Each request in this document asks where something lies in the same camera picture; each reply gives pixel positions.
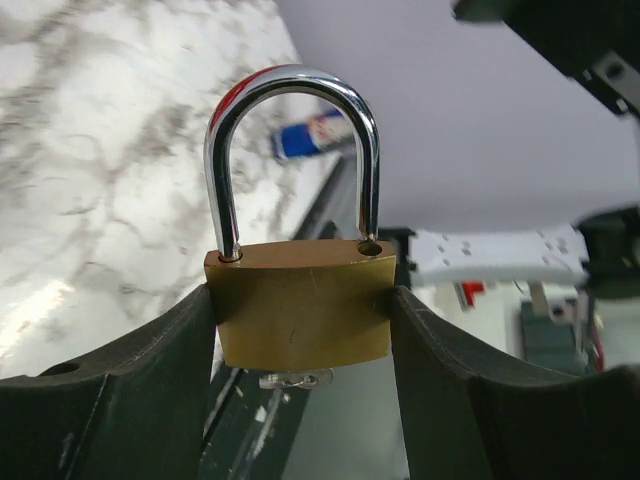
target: screw hole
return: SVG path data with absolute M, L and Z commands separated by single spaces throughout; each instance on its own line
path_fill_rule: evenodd
M 620 80 L 624 75 L 624 67 L 618 62 L 612 63 L 605 68 L 604 74 L 609 80 Z
M 63 375 L 65 373 L 75 372 L 80 368 L 80 365 L 73 362 L 59 363 L 58 365 L 54 365 L 53 367 L 47 368 L 44 372 L 42 372 L 40 377 L 51 377 L 54 375 Z
M 375 257 L 382 253 L 382 247 L 375 242 L 362 242 L 358 245 L 358 252 L 367 257 Z

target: black machine part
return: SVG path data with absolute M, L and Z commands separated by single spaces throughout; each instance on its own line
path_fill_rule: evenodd
M 602 300 L 640 297 L 640 211 L 637 206 L 593 215 L 576 226 L 589 261 L 585 290 Z
M 0 381 L 2 478 L 227 478 L 199 472 L 213 327 L 202 285 L 94 352 Z M 391 335 L 411 478 L 636 473 L 637 367 L 584 378 L 535 367 L 450 325 L 403 286 Z
M 504 22 L 616 115 L 640 111 L 638 0 L 458 0 L 463 22 Z

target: white wall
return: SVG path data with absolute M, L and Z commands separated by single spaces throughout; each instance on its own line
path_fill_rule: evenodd
M 276 0 L 303 62 L 351 82 L 382 141 L 381 224 L 492 230 L 637 198 L 631 125 L 507 27 L 450 0 Z

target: energy drink can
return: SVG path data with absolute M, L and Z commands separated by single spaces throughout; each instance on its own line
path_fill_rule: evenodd
M 353 143 L 351 122 L 336 109 L 271 135 L 273 154 L 280 160 L 327 153 L 350 143 Z

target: red component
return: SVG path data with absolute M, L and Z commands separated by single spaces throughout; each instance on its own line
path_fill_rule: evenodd
M 475 306 L 475 295 L 477 293 L 484 293 L 484 283 L 482 282 L 462 282 L 462 291 L 464 292 L 464 298 L 467 305 L 470 307 Z
M 256 72 L 256 73 L 253 73 L 253 74 L 249 75 L 244 80 L 241 80 L 240 82 L 238 82 L 238 84 L 235 87 L 233 87 L 231 90 L 229 90 L 229 92 L 227 92 L 227 94 L 222 98 L 222 100 L 220 100 L 220 103 L 218 104 L 218 107 L 216 108 L 215 112 L 213 112 L 213 115 L 211 117 L 211 121 L 209 122 L 209 128 L 210 129 L 213 128 L 215 123 L 222 116 L 222 114 L 229 107 L 229 105 L 231 105 L 231 103 L 233 103 L 233 101 L 236 99 L 236 97 L 238 95 L 240 95 L 240 93 L 242 93 L 242 91 L 246 88 L 247 85 L 249 85 L 251 83 L 251 81 L 254 78 L 259 77 L 263 73 L 267 73 L 267 72 L 269 72 L 271 70 L 275 70 L 276 68 L 280 68 L 280 67 L 282 67 L 282 65 L 276 65 L 274 67 L 267 67 L 265 69 L 260 70 L 259 72 Z

